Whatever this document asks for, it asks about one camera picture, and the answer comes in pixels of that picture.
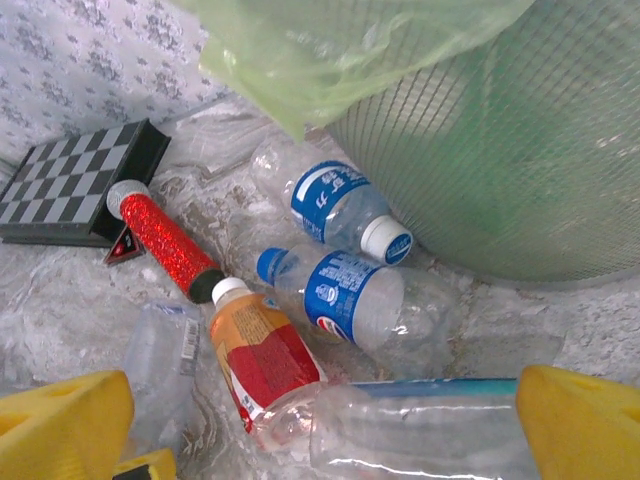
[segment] plastic bottle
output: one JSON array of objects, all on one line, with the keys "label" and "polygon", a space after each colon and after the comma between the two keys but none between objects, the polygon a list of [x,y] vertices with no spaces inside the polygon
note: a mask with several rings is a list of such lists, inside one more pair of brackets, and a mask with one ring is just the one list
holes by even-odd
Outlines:
[{"label": "plastic bottle", "polygon": [[313,467],[371,480],[539,480],[515,408],[516,380],[357,387],[318,396]]},{"label": "plastic bottle", "polygon": [[122,363],[136,405],[132,456],[165,447],[178,454],[202,323],[200,312],[189,305],[153,302],[142,308]]},{"label": "plastic bottle", "polygon": [[442,376],[460,315],[457,296],[438,277],[378,263],[318,244],[269,248],[258,274],[293,318],[358,345],[401,378]]},{"label": "plastic bottle", "polygon": [[322,368],[272,299],[238,278],[219,282],[212,298],[211,342],[245,430],[265,451],[299,446],[326,385]]},{"label": "plastic bottle", "polygon": [[362,173],[309,143],[295,144],[284,134],[267,138],[254,153],[251,176],[320,243],[388,265],[411,249],[411,233]]}]

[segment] mesh basket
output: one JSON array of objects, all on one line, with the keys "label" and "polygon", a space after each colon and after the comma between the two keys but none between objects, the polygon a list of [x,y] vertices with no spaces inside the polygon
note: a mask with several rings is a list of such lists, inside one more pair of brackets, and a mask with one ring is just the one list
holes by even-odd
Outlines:
[{"label": "mesh basket", "polygon": [[640,263],[639,27],[637,1],[536,1],[329,131],[443,260],[528,283],[611,278]]}]

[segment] floral wall pattern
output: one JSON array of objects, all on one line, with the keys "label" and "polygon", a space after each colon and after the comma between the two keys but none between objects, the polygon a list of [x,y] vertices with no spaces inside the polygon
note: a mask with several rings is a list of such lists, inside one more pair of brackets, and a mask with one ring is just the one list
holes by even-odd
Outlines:
[{"label": "floral wall pattern", "polygon": [[0,0],[0,183],[29,146],[224,95],[205,41],[167,0]]}]

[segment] black and white checkered board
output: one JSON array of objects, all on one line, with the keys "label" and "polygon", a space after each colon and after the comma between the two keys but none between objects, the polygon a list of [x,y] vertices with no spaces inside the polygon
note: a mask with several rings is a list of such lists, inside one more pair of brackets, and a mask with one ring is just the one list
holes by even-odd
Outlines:
[{"label": "black and white checkered board", "polygon": [[0,197],[6,243],[110,246],[122,231],[105,207],[120,180],[149,183],[169,138],[149,121],[30,150]]}]

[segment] blue bottle cap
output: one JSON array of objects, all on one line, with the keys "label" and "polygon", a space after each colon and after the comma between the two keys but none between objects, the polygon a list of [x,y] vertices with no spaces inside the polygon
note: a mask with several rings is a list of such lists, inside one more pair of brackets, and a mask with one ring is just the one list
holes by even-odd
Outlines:
[{"label": "blue bottle cap", "polygon": [[275,273],[278,265],[287,253],[289,253],[289,250],[275,247],[267,248],[262,252],[256,265],[256,270],[260,278],[269,285],[273,285],[275,283]]}]

